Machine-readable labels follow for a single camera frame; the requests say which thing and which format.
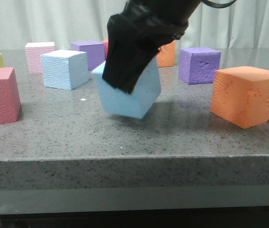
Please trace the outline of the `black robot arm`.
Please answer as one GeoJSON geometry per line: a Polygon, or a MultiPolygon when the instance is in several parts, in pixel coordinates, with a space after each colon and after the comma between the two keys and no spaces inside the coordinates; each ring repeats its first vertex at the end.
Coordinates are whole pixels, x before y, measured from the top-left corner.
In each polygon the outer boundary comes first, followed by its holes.
{"type": "Polygon", "coordinates": [[[108,55],[103,79],[132,93],[159,48],[180,39],[199,0],[129,0],[107,23],[108,55]]]}

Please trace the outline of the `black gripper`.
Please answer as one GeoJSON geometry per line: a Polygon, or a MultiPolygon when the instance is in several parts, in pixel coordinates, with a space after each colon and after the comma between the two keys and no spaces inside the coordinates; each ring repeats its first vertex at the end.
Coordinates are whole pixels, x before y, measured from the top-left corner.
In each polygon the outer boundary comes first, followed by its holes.
{"type": "Polygon", "coordinates": [[[110,17],[107,24],[108,55],[103,79],[127,94],[158,53],[158,48],[179,40],[188,20],[173,23],[150,9],[125,9],[110,17]]]}

